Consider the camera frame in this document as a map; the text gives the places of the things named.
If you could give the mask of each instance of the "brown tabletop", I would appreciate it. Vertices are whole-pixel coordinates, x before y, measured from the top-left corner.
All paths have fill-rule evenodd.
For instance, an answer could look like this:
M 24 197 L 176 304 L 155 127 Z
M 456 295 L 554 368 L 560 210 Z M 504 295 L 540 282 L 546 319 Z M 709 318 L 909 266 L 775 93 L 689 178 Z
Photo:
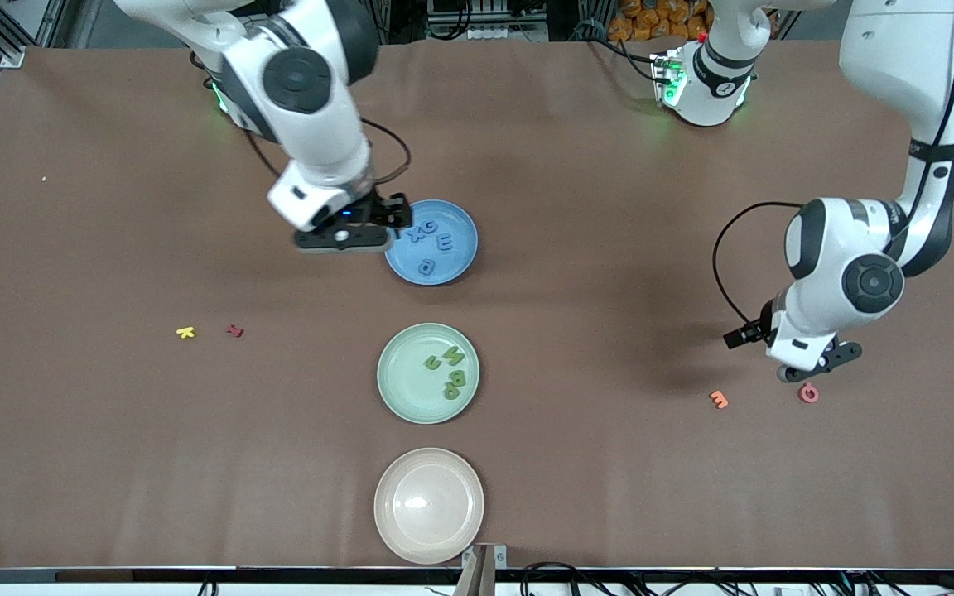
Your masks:
M 429 445 L 474 465 L 478 538 L 514 565 L 954 565 L 954 244 L 846 334 L 865 355 L 817 404 L 720 341 L 732 214 L 900 192 L 905 121 L 836 62 L 773 42 L 749 105 L 696 129 L 600 48 L 383 49 L 354 91 L 414 151 L 386 190 L 480 230 L 465 278 L 415 287 L 379 254 L 292 249 L 185 50 L 30 50 L 0 82 L 0 566 L 400 565 L 374 487 Z M 722 257 L 754 314 L 790 280 L 791 212 L 765 211 Z M 481 358 L 446 424 L 375 385 L 421 321 Z

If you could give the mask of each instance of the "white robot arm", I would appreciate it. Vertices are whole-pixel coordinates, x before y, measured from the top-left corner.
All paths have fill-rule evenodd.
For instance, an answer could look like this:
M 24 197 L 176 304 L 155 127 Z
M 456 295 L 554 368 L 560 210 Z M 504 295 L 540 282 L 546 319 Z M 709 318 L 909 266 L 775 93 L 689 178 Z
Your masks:
M 904 279 L 935 265 L 952 240 L 954 0 L 855 0 L 840 64 L 853 86 L 908 117 L 908 172 L 893 201 L 802 207 L 784 241 L 795 282 L 724 336 L 730 348 L 765 342 L 787 382 L 858 358 L 858 344 L 838 343 L 837 333 L 889 312 Z
M 248 33 L 246 0 L 116 0 L 200 57 L 232 120 L 280 143 L 289 163 L 267 194 L 303 252 L 389 248 L 410 226 L 406 196 L 375 188 L 348 84 L 370 75 L 378 32 L 355 0 L 298 0 Z
M 745 101 L 754 64 L 772 36 L 764 7 L 807 11 L 834 2 L 709 0 L 713 22 L 705 41 L 688 41 L 682 48 L 670 50 L 665 63 L 659 61 L 653 67 L 658 101 L 697 126 L 726 122 Z

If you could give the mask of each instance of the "white plate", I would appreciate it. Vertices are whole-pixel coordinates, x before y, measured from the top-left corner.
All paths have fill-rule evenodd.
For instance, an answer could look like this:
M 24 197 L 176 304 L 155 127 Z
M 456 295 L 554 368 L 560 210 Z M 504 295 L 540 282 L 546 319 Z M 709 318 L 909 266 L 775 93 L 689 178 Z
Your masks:
M 460 554 L 484 520 L 477 473 L 446 449 L 405 453 L 389 465 L 374 494 L 374 523 L 386 546 L 418 565 Z

